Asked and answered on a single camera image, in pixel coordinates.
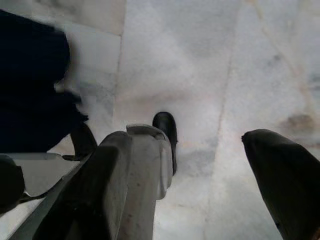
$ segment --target dark fabric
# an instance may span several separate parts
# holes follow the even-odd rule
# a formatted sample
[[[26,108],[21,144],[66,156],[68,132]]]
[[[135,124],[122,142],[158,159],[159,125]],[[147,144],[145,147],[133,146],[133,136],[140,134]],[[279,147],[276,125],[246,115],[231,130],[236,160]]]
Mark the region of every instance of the dark fabric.
[[[57,93],[70,61],[65,34],[0,10],[0,153],[46,152],[86,121],[81,99]]]
[[[270,130],[247,132],[242,141],[263,200],[283,239],[318,239],[320,162],[303,146]]]
[[[116,240],[127,200],[131,148],[126,132],[108,135],[59,193],[32,240]]]

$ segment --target white marble tile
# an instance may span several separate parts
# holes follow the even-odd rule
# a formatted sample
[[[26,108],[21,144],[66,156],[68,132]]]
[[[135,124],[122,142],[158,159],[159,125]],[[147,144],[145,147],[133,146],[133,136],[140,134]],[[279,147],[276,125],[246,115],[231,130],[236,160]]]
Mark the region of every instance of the white marble tile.
[[[81,164],[79,164],[70,174],[63,178],[63,181],[60,181],[54,189],[52,189],[46,198],[41,200],[34,200],[31,202],[26,202],[18,205],[12,212],[13,215],[10,217],[12,223],[15,222],[16,227],[19,224],[18,229],[15,229],[10,240],[31,240],[38,229],[40,223],[48,214],[49,210],[53,206],[54,202],[59,197],[59,194],[64,189],[64,187],[68,184],[69,180],[78,172]]]
[[[71,61],[101,72],[118,70],[121,38],[92,27],[64,22],[62,28],[71,46]]]
[[[273,41],[273,32],[266,32],[264,26],[255,6],[245,3],[238,17],[213,164],[206,239],[282,239],[260,195],[241,136],[258,128],[293,136],[295,126],[290,122],[308,119],[304,116],[310,112],[299,89],[296,65],[290,65],[287,51],[282,51]]]
[[[205,239],[203,230],[205,217],[198,210],[177,205],[162,208],[158,205],[155,212],[154,240]]]
[[[299,46],[300,57],[303,62],[307,88],[310,90],[312,104],[320,121],[320,17],[314,13],[310,14],[308,6],[305,6],[299,20],[296,44]]]
[[[34,15],[93,27],[105,33],[123,32],[125,0],[29,0]]]
[[[31,1],[32,0],[1,0],[0,9],[23,17],[30,17],[32,15]]]
[[[178,131],[178,170],[167,196],[157,203],[154,239],[204,239],[219,118],[240,3],[127,3],[114,128],[151,124],[155,113],[168,111],[175,117]]]
[[[60,155],[74,155],[75,148],[71,140],[70,134],[64,137],[57,145],[51,148],[48,153],[60,154]]]
[[[299,0],[248,0],[258,16],[260,24],[281,43],[283,48],[291,45],[299,15]]]

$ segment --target black shoe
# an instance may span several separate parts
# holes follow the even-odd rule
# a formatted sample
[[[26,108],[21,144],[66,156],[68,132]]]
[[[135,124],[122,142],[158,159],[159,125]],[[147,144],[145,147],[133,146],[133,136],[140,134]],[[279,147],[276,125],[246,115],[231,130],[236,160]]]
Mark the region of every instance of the black shoe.
[[[7,155],[0,155],[0,214],[3,214],[19,203],[25,191],[25,180],[22,169]]]
[[[169,112],[161,111],[154,116],[152,126],[162,130],[169,138],[172,151],[172,169],[173,175],[175,175],[177,171],[176,145],[178,142],[175,119]]]
[[[114,240],[124,212],[131,149],[125,132],[107,136],[67,182],[33,240]]]

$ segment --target marble floor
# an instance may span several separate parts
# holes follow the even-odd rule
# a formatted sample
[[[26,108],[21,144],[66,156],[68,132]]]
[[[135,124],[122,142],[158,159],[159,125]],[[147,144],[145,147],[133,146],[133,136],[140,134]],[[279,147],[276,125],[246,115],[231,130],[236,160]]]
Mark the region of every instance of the marble floor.
[[[320,157],[319,1],[3,0],[0,8],[66,32],[72,64],[62,87],[82,96],[98,142],[126,124],[151,124],[159,111],[176,118],[178,171],[156,204],[154,240],[282,239],[241,136],[267,128]],[[51,151],[72,152],[70,139]],[[36,204],[0,217],[0,240]]]

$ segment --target black leather shoe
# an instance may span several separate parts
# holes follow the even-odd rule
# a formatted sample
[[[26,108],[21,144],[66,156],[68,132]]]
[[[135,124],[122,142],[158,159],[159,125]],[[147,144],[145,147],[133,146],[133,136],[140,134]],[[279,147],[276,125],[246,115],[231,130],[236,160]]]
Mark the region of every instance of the black leather shoe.
[[[152,126],[162,130],[170,140],[172,151],[172,169],[173,175],[177,171],[176,145],[177,145],[177,127],[174,117],[165,111],[158,112],[152,121]]]
[[[15,208],[25,191],[20,166],[7,155],[0,155],[0,214]]]

